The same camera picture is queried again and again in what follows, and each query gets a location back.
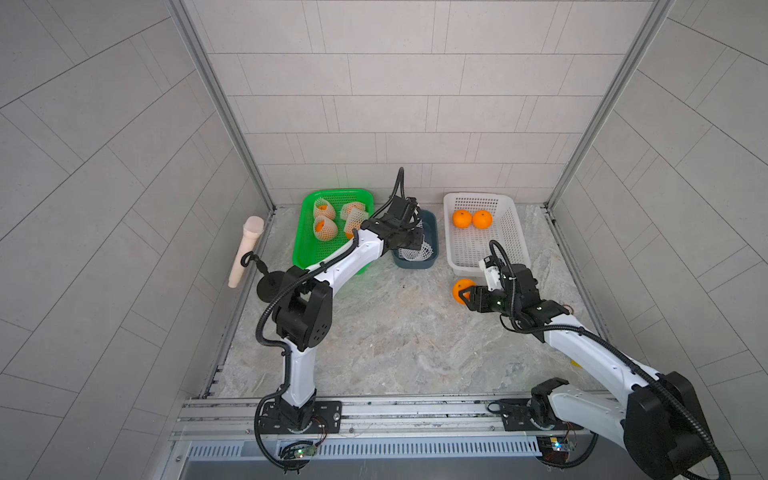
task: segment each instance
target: black cable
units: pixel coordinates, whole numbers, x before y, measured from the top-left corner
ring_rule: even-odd
[[[495,242],[495,245],[499,248],[499,251],[501,251],[502,256],[505,258],[505,261],[509,264],[507,253],[504,251],[504,248],[498,244],[498,242]],[[696,433],[696,435],[701,439],[701,442],[704,444],[704,446],[707,447],[707,450],[709,450],[710,454],[712,455],[712,459],[715,462],[715,466],[717,467],[717,480],[730,480],[730,472],[728,471],[728,465],[726,465],[725,459],[723,459],[723,456],[720,454],[720,450],[717,449],[715,446],[714,440],[712,440],[712,435],[699,423],[698,420],[696,420],[696,417],[688,411],[688,409],[685,408],[685,406],[680,403],[679,400],[674,396],[672,392],[664,388],[663,385],[661,385],[651,374],[643,370],[638,364],[632,361],[628,356],[624,355],[621,350],[616,348],[615,346],[611,345],[606,340],[602,339],[598,335],[590,332],[589,330],[585,329],[583,326],[573,326],[573,325],[563,325],[563,324],[555,324],[555,325],[544,325],[544,326],[538,326],[534,328],[529,329],[522,329],[519,328],[512,319],[512,329],[511,331],[514,331],[515,333],[540,333],[540,332],[551,332],[553,330],[566,330],[570,332],[576,332],[581,336],[586,336],[593,342],[597,343],[599,346],[602,346],[607,351],[611,352],[621,360],[621,362],[624,363],[624,365],[628,366],[630,368],[630,371],[634,373],[637,376],[640,376],[643,380],[645,380],[648,383],[648,386],[650,386],[650,389],[652,389],[654,392],[656,392],[665,402],[667,405],[672,407],[677,413],[683,416],[687,424],[693,429],[693,431]],[[502,321],[502,326],[509,330],[506,325],[504,325],[504,322]],[[682,476],[685,478],[690,478],[691,480],[706,480],[704,477],[701,477],[699,475],[696,475],[695,473],[691,472],[682,472]]]
[[[594,447],[598,444],[599,438],[600,436],[597,433],[592,432],[592,440],[589,442],[589,445],[587,445],[587,449],[584,450],[584,453],[582,453],[579,456],[579,458],[576,458],[573,462],[564,462],[564,463],[550,462],[549,460],[544,460],[542,457],[536,457],[536,459],[548,467],[555,467],[555,468],[578,467],[579,465],[587,461],[587,458],[589,458],[589,455],[592,455],[592,451],[594,450]]]
[[[302,276],[300,276],[298,279],[294,280],[293,283],[291,283],[289,286],[284,288],[282,291],[280,291],[270,302],[269,305],[266,306],[264,311],[261,314],[261,317],[259,317],[259,322],[256,324],[256,341],[264,346],[277,346],[283,349],[283,355],[285,356],[285,375],[283,376],[283,384],[280,385],[280,387],[277,389],[275,393],[270,393],[269,395],[264,396],[260,401],[258,406],[256,407],[256,412],[253,415],[253,435],[256,437],[256,443],[259,446],[259,450],[261,451],[262,455],[264,455],[264,458],[270,461],[273,465],[282,468],[284,471],[298,471],[302,469],[306,463],[298,464],[298,465],[286,465],[282,463],[277,458],[274,458],[271,453],[269,453],[266,450],[266,447],[264,446],[264,443],[261,439],[261,432],[259,430],[259,417],[261,417],[261,412],[266,404],[271,399],[276,399],[282,394],[284,394],[288,387],[290,386],[290,347],[287,343],[281,341],[281,340],[270,340],[264,338],[264,326],[266,325],[266,321],[270,318],[270,314],[275,310],[275,307],[277,306],[278,302],[281,301],[286,295],[289,293],[292,293],[299,285],[306,282],[308,279],[313,278],[318,273],[321,273],[325,270],[328,270],[333,265],[337,264],[338,262],[344,260],[347,258],[355,249],[357,248],[359,244],[359,234],[357,229],[352,230],[353,238],[352,238],[352,245],[349,246],[347,250],[345,250],[341,255],[332,258],[331,260],[328,260],[328,262],[321,262],[320,266],[316,268],[315,270],[311,272],[304,273]]]

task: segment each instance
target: green plastic basket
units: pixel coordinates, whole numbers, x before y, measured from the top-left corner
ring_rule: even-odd
[[[315,200],[324,198],[334,209],[336,209],[336,226],[339,228],[339,234],[331,241],[321,242],[315,238],[312,231],[314,217],[313,209]],[[369,214],[373,214],[373,195],[367,190],[359,188],[347,188],[343,190],[319,190],[306,196],[301,203],[301,215],[299,216],[299,226],[296,229],[296,243],[293,245],[293,264],[301,268],[307,268],[328,257],[331,253],[337,251],[348,240],[344,235],[344,223],[339,212],[344,204],[349,202],[361,202],[365,204]],[[367,266],[360,269],[357,273],[366,271]]]

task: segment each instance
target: white wall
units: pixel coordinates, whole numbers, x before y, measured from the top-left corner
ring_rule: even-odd
[[[543,202],[651,2],[187,0],[278,204]]]
[[[766,25],[678,0],[554,208],[613,341],[694,384],[744,478],[768,475]]]
[[[254,211],[161,0],[0,2],[0,477],[142,476]]]

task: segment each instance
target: gray marble surface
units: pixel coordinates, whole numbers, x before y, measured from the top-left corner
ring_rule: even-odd
[[[502,329],[496,314],[473,313],[453,300],[451,288],[459,277],[445,257],[442,205],[423,208],[438,220],[439,258],[430,269],[404,270],[387,253],[336,294],[333,325],[318,346],[318,395],[524,392],[553,376],[582,389],[602,389],[557,350]],[[573,306],[592,328],[544,211],[520,205],[518,214],[541,297]],[[298,219],[297,207],[278,209],[263,255],[271,270],[291,266]],[[254,337],[265,307],[256,284],[212,389],[220,398],[260,397],[274,392],[282,379],[280,350],[261,346]],[[271,319],[264,334],[276,338]]]

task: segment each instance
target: white plastic basket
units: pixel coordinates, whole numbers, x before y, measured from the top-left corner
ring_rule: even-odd
[[[509,261],[531,267],[518,211],[510,197],[494,194],[448,194],[443,197],[442,206],[445,215],[448,265],[456,275],[483,276],[479,262],[491,254],[488,249],[490,240],[496,240],[504,247]],[[467,228],[454,227],[453,213],[457,210],[467,210],[471,214],[478,210],[487,210],[493,216],[493,223],[484,230],[472,225]]]

